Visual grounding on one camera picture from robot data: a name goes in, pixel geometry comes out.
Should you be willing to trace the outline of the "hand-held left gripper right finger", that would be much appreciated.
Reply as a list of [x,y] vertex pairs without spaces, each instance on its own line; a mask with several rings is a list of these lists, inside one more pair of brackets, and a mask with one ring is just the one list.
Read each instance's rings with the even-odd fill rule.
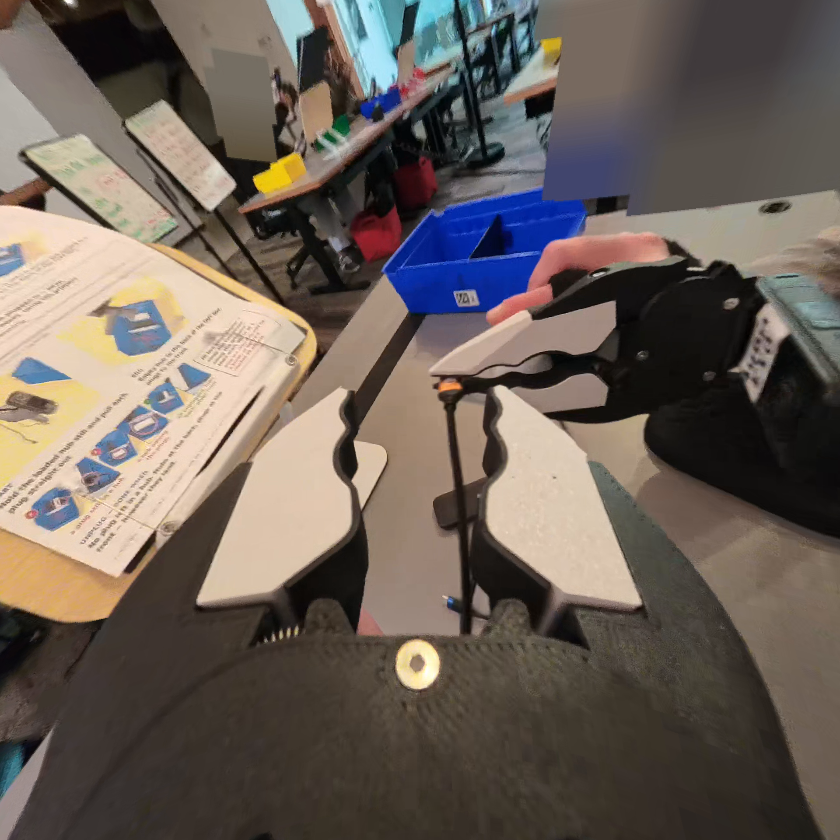
[[486,397],[470,568],[495,606],[519,600],[547,635],[570,607],[635,613],[634,581],[584,451],[561,426],[497,385]]

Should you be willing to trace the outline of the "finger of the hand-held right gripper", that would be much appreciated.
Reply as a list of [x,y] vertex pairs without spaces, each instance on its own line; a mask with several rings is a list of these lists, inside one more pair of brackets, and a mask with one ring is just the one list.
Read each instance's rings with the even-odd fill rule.
[[549,417],[602,408],[610,395],[610,387],[593,371],[554,368],[536,374],[529,381],[529,392],[529,404]]
[[536,318],[520,311],[451,350],[432,365],[436,377],[474,376],[492,367],[516,367],[539,354],[592,354],[616,327],[616,304]]

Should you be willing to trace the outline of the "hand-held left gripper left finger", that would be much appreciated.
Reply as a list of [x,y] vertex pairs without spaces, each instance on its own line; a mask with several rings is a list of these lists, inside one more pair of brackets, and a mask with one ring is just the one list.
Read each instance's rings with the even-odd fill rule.
[[196,606],[263,606],[278,628],[310,604],[340,604],[358,629],[369,568],[357,468],[355,393],[338,388],[281,429],[247,464]]

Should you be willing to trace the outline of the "blue plastic bin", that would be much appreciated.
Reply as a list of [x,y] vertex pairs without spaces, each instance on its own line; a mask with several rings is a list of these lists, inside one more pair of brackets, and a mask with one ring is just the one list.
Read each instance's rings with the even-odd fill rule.
[[428,212],[383,267],[416,315],[487,312],[523,293],[543,249],[585,230],[581,200],[544,200],[541,189]]

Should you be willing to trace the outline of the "slim black usb hub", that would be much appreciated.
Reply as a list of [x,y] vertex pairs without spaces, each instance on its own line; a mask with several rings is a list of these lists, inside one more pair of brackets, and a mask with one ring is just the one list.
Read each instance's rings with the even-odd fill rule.
[[487,483],[486,478],[471,481],[463,486],[461,496],[463,504],[459,504],[459,493],[457,490],[447,491],[433,500],[433,511],[437,526],[443,530],[451,530],[458,526],[459,514],[465,514],[465,520],[475,520],[480,495]]

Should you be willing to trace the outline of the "person's right hand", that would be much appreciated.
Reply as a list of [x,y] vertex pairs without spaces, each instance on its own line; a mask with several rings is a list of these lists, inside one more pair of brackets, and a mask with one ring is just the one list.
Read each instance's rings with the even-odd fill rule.
[[592,272],[617,263],[652,263],[668,257],[668,244],[652,233],[587,235],[554,240],[543,250],[526,291],[489,310],[487,323],[493,327],[520,311],[549,303],[555,297],[551,280],[563,271]]

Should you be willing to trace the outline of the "black bin divider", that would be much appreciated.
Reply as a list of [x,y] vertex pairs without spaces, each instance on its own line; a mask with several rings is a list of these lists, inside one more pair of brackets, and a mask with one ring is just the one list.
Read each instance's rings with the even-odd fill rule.
[[472,250],[469,259],[493,259],[506,256],[512,247],[512,234],[504,225],[503,217],[497,214]]

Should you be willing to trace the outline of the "red plastic bin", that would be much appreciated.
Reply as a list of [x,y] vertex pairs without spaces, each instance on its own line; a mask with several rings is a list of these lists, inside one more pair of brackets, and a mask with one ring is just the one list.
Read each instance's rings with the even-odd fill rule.
[[373,263],[389,259],[398,250],[403,238],[403,226],[396,205],[388,213],[379,215],[375,208],[355,215],[350,224],[352,239],[364,261]]

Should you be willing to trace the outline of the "wooden work table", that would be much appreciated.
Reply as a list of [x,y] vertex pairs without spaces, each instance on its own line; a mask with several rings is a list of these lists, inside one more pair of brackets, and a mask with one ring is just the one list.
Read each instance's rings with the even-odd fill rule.
[[339,188],[351,184],[385,150],[386,145],[394,141],[394,126],[402,120],[420,116],[420,111],[426,110],[432,99],[448,88],[451,77],[450,70],[439,70],[420,80],[406,99],[379,122],[361,117],[355,119],[350,125],[349,135],[342,138],[339,145],[323,143],[321,153],[308,154],[304,161],[307,171],[301,179],[273,192],[259,192],[239,208],[243,215],[268,209],[287,213],[309,256],[324,276],[323,283],[308,289],[312,295],[352,291],[355,287],[345,285],[326,243],[318,236],[310,216],[304,213],[306,197],[331,197]]
[[523,103],[526,118],[536,121],[537,139],[544,154],[549,150],[559,63],[560,52],[546,53],[540,47],[513,78],[502,97],[506,106]]

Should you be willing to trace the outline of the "yellow plastic bin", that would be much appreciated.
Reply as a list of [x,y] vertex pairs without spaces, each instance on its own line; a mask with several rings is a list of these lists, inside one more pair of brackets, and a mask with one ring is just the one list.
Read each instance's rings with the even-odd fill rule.
[[285,190],[307,174],[305,161],[300,153],[290,153],[270,164],[269,168],[255,174],[253,183],[258,193],[270,194]]

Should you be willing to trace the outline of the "white easel board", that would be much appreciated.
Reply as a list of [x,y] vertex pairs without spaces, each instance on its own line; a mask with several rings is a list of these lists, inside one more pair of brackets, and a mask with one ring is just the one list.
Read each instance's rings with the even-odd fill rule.
[[205,212],[215,212],[234,193],[234,178],[167,101],[126,118],[123,127]]
[[153,245],[179,228],[175,215],[85,134],[32,143],[18,158],[114,232]]

